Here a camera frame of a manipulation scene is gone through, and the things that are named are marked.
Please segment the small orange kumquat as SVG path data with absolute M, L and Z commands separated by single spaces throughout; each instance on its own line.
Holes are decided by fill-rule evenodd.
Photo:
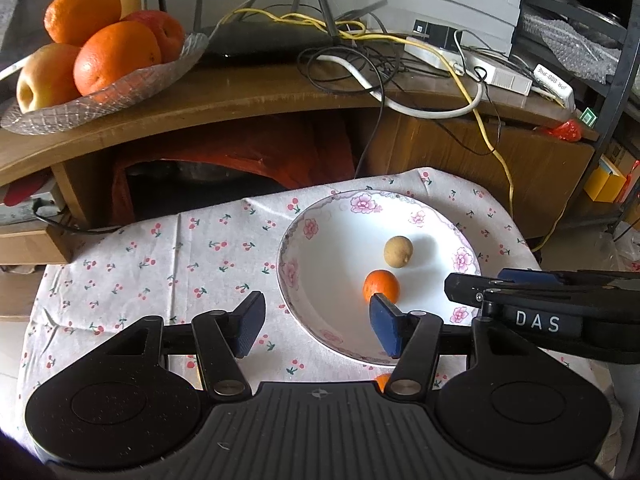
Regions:
M 369 302 L 375 294 L 382 294 L 396 304 L 400 297 L 400 284 L 392 272 L 374 270 L 364 279 L 361 292 L 365 302 Z

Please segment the brown longan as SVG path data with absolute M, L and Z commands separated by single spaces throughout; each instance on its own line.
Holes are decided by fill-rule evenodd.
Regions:
M 399 269 L 406 266 L 413 255 L 412 241 L 405 236 L 394 236 L 384 246 L 384 260 L 392 268 Z

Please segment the orange mandarin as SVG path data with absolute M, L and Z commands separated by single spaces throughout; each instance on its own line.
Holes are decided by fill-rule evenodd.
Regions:
M 375 377 L 375 382 L 378 385 L 378 390 L 385 391 L 385 387 L 390 380 L 390 373 L 381 374 Z

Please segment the cherry print white tablecloth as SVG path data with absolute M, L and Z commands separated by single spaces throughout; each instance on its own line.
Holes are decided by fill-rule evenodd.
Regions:
M 73 261 L 43 272 L 26 328 L 19 404 L 47 379 L 145 315 L 184 324 L 231 308 L 252 290 L 267 301 L 264 334 L 241 363 L 263 380 L 370 380 L 382 374 L 314 341 L 282 299 L 274 270 L 285 229 L 309 205 L 344 191 L 396 192 L 441 212 L 470 242 L 480 270 L 535 269 L 509 214 L 481 186 L 433 168 L 314 186 L 180 212 L 78 240 Z

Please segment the white floral plate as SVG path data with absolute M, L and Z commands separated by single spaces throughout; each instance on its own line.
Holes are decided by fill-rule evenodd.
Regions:
M 403 268 L 383 256 L 394 236 L 412 241 Z M 390 367 L 369 321 L 362 284 L 374 270 L 392 272 L 400 284 L 402 312 L 431 312 L 467 326 L 474 309 L 457 306 L 444 292 L 451 273 L 480 274 L 477 256 L 462 232 L 434 208 L 395 192 L 349 191 L 318 200 L 288 226 L 278 253 L 281 295 L 306 332 L 349 359 Z

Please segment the yellow box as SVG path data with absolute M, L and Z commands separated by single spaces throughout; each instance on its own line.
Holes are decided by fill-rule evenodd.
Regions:
M 595 203 L 612 204 L 626 183 L 626 177 L 604 155 L 598 161 L 598 166 L 590 174 L 584 191 Z

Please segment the red small object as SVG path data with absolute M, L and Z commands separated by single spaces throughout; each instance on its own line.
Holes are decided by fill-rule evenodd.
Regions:
M 582 140 L 582 123 L 575 118 L 569 119 L 554 128 L 540 128 L 540 131 L 565 142 L 575 143 Z

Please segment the wooden tv cabinet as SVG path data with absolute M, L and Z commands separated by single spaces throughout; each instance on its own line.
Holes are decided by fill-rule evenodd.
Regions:
M 484 188 L 526 241 L 548 233 L 593 154 L 589 143 L 540 131 L 565 119 L 542 99 L 494 91 L 478 119 L 431 122 L 316 90 L 292 66 L 192 70 L 70 131 L 2 133 L 1 180 L 50 170 L 76 221 L 118 232 L 243 198 L 433 168 Z M 66 266 L 82 238 L 40 224 L 2 240 L 1 255 Z

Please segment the white power strip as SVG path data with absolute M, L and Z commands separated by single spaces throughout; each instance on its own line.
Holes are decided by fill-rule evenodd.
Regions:
M 452 68 L 458 76 L 469 76 L 477 81 L 483 79 L 488 86 L 511 91 L 520 96 L 529 96 L 532 90 L 533 81 L 530 78 L 498 61 L 491 61 L 487 56 L 471 53 L 461 56 L 457 49 L 448 51 L 432 47 L 428 50 L 425 46 L 424 41 L 410 39 L 409 43 L 405 44 L 405 52 L 436 70 L 448 73 Z

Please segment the black metal shelf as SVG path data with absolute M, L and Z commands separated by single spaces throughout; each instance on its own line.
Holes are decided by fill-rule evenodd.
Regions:
M 589 198 L 585 185 L 612 143 L 639 153 L 623 130 L 639 130 L 639 0 L 522 0 L 514 49 L 573 88 L 594 149 L 562 226 L 614 229 L 638 196 L 638 181 L 624 185 L 609 204 Z

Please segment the glass fruit dish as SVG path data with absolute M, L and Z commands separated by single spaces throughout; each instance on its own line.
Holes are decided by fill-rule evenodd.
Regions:
M 166 90 L 192 70 L 208 44 L 209 36 L 192 32 L 186 36 L 177 61 L 135 70 L 114 84 L 61 105 L 23 114 L 13 101 L 2 115 L 1 127 L 22 136 L 45 136 L 126 110 Z

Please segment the large orange front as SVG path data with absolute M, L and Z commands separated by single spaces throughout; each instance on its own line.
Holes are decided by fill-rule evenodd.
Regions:
M 149 27 L 135 21 L 118 22 L 96 32 L 80 49 L 74 81 L 79 93 L 88 96 L 160 62 L 160 46 Z

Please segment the large orange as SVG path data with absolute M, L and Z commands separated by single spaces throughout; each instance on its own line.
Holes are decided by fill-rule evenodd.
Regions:
M 121 15 L 120 0 L 53 0 L 43 25 L 56 44 L 81 47 L 100 29 L 118 22 Z
M 79 93 L 88 96 L 160 62 L 160 46 L 149 27 L 135 21 L 118 22 L 96 32 L 80 49 L 74 81 Z

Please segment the black wifi router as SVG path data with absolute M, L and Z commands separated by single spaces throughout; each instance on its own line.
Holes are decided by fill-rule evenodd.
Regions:
M 255 9 L 256 0 L 203 30 L 208 44 L 201 62 L 210 66 L 250 66 L 289 63 L 307 50 L 336 47 L 352 28 L 363 29 L 361 19 L 387 6 L 378 0 L 363 8 L 336 16 L 329 0 L 317 0 L 318 18 L 299 13 L 302 0 L 293 0 L 291 10 L 277 16 Z

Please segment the large orange back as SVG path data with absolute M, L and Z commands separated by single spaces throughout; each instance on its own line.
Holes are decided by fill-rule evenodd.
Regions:
M 118 22 L 121 15 L 120 0 L 53 0 L 43 25 L 56 44 L 81 47 L 100 29 Z

